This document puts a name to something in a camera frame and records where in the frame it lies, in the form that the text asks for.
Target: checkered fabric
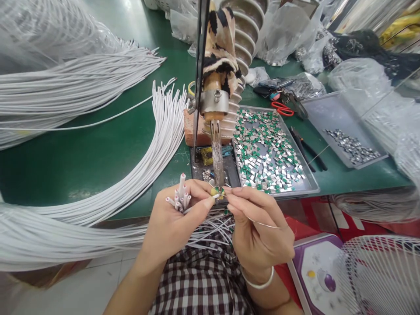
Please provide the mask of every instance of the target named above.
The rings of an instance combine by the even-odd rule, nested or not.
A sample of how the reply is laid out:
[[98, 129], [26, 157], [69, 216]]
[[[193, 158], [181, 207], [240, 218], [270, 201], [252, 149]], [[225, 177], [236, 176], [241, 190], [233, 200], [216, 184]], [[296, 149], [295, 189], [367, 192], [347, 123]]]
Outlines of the checkered fabric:
[[233, 248], [186, 247], [168, 260], [149, 314], [256, 314]]

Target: bundle of white wires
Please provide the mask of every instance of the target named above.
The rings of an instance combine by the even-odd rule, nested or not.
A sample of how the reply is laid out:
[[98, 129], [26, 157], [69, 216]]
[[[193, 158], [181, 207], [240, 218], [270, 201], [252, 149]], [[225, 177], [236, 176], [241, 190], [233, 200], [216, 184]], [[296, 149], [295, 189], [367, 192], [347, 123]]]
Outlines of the bundle of white wires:
[[130, 45], [79, 0], [2, 0], [0, 12], [0, 74], [46, 70]]
[[183, 110], [187, 107], [184, 89], [164, 94], [167, 86], [157, 87], [153, 82], [153, 112], [156, 120], [154, 136], [149, 149], [139, 164], [120, 182], [97, 195], [74, 203], [58, 206], [10, 205], [17, 212], [23, 209], [61, 222], [93, 226], [127, 208], [153, 184], [174, 156], [184, 137]]
[[332, 195], [332, 202], [351, 217], [373, 223], [406, 223], [417, 220], [420, 207], [416, 187], [350, 192]]
[[[0, 205], [0, 271], [27, 271], [106, 256], [140, 248], [147, 224], [114, 230], [89, 227], [111, 217], [133, 203], [163, 171], [183, 136], [186, 91], [166, 94], [166, 86], [153, 88], [155, 134], [140, 163], [122, 181], [109, 189], [61, 206], [29, 207]], [[230, 243], [231, 217], [213, 211], [192, 235], [189, 246], [202, 248], [200, 241], [220, 232]]]
[[165, 60], [78, 0], [4, 0], [0, 12], [0, 150], [106, 107]]
[[[219, 211], [210, 214], [192, 234], [188, 246], [215, 248], [200, 245], [210, 241], [231, 243], [231, 216]], [[128, 249], [140, 249], [147, 224], [118, 229], [99, 229], [66, 224], [29, 210], [16, 211], [5, 206], [0, 220], [0, 271], [29, 271], [61, 263], [107, 256]], [[224, 241], [210, 238], [221, 233]]]
[[155, 51], [131, 45], [119, 53], [89, 55], [48, 70], [0, 76], [0, 150], [45, 131], [63, 130], [56, 127], [106, 107], [164, 60]]

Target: white bracelet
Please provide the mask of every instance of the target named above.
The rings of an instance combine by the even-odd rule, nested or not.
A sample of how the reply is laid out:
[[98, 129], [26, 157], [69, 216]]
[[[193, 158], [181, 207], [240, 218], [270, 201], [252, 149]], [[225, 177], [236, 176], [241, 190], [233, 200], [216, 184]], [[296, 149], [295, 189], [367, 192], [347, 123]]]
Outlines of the white bracelet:
[[251, 287], [253, 287], [254, 289], [257, 289], [257, 290], [262, 290], [262, 289], [265, 289], [265, 288], [267, 288], [270, 284], [271, 284], [271, 281], [273, 281], [273, 276], [274, 276], [274, 267], [271, 267], [271, 276], [270, 276], [270, 278], [268, 279], [268, 281], [266, 282], [266, 283], [264, 283], [264, 284], [261, 284], [261, 285], [258, 285], [258, 284], [253, 284], [253, 283], [251, 283], [251, 282], [249, 282], [249, 280], [245, 277], [245, 275], [244, 275], [244, 270], [242, 269], [242, 266], [241, 266], [241, 270], [242, 270], [242, 276], [244, 277], [244, 279], [245, 279], [245, 281], [246, 281], [246, 283], [247, 284], [249, 284]]

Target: patterned cloth wrap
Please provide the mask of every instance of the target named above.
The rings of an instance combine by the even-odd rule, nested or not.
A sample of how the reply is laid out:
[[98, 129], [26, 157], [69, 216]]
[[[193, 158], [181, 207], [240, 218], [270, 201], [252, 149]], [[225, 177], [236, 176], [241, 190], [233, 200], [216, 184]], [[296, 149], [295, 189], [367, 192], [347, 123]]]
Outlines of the patterned cloth wrap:
[[171, 257], [149, 314], [256, 314], [233, 248], [199, 244], [215, 250], [186, 247]]
[[232, 96], [242, 74], [236, 62], [235, 17], [229, 7], [210, 11], [203, 64], [204, 80], [213, 72], [219, 73], [222, 90]]

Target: tiled floor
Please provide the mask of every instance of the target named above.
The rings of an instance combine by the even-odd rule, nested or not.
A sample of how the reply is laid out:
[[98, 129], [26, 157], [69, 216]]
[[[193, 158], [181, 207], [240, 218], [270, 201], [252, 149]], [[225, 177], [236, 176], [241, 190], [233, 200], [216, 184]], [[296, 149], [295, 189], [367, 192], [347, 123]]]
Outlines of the tiled floor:
[[0, 273], [0, 314], [101, 315], [136, 256], [128, 251], [94, 259], [48, 290], [29, 288]]

